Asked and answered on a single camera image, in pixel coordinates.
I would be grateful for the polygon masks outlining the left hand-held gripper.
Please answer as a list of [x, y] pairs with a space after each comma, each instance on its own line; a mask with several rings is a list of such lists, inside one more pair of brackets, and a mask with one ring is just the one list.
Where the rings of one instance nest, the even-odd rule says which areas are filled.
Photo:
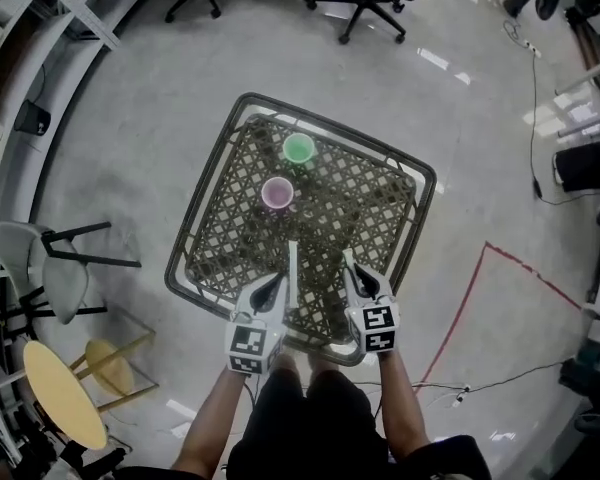
[[265, 375], [282, 349], [286, 336], [283, 325], [272, 325], [254, 318], [269, 312], [271, 321], [282, 321], [288, 293], [287, 276], [271, 273], [244, 286], [235, 314], [227, 323], [225, 353], [230, 371]]

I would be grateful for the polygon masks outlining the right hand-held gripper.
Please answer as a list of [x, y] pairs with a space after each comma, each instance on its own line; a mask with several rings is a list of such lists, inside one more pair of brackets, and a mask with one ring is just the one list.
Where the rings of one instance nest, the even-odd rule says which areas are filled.
[[377, 303], [392, 299], [389, 280], [373, 268], [358, 263], [346, 265], [342, 271], [345, 288], [345, 316], [350, 332], [362, 354], [384, 353], [395, 348], [400, 325], [396, 303]]

